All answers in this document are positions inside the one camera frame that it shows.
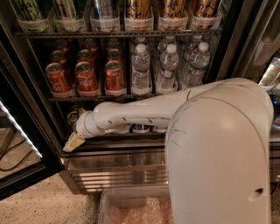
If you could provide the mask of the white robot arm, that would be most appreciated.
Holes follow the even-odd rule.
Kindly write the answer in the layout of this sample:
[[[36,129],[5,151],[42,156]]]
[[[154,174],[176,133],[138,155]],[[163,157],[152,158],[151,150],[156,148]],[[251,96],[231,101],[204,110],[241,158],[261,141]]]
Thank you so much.
[[[175,224],[270,224],[269,95],[232,78],[82,113],[64,149],[127,124],[167,129],[164,156]]]

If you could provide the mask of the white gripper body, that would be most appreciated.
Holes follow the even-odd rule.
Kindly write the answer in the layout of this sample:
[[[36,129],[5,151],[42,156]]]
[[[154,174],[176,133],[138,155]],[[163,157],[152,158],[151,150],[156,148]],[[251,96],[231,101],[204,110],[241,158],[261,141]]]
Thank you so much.
[[[95,121],[94,112],[86,111],[82,113],[76,122],[77,134],[83,138],[97,137],[100,134]]]

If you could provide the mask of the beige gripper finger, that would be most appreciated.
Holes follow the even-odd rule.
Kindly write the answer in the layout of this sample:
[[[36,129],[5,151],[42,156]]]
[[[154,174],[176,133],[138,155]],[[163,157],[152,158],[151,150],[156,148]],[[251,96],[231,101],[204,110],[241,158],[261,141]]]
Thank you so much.
[[[63,147],[63,151],[65,152],[72,152],[77,147],[81,146],[85,143],[85,139],[78,135],[77,133],[73,132],[68,140],[66,141],[65,146]]]

